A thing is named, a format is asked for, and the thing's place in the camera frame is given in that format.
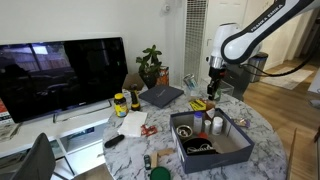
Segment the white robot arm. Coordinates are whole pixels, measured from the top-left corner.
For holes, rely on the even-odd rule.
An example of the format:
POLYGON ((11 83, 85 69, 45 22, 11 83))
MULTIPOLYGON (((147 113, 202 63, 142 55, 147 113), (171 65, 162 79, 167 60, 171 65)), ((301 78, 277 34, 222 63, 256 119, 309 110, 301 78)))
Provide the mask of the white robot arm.
POLYGON ((237 23, 221 24, 216 31, 208 61, 211 78, 207 86, 208 98, 215 98, 228 64, 241 64, 256 55, 261 42, 271 33, 291 18, 319 6, 320 0, 276 0, 243 29, 237 23))

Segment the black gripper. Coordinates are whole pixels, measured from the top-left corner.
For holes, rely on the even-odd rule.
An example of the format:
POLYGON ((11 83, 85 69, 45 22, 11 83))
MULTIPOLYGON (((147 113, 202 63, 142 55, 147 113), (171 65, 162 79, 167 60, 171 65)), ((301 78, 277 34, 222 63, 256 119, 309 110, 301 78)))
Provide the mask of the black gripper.
POLYGON ((209 100, 214 100, 215 97, 215 93, 219 88, 220 82, 222 80, 222 78, 225 76, 226 74, 226 69, 222 68, 222 69, 217 69, 217 68, 213 68, 211 67, 209 69, 209 77, 211 78, 209 85, 207 86, 207 93, 208 95, 208 99, 209 100))

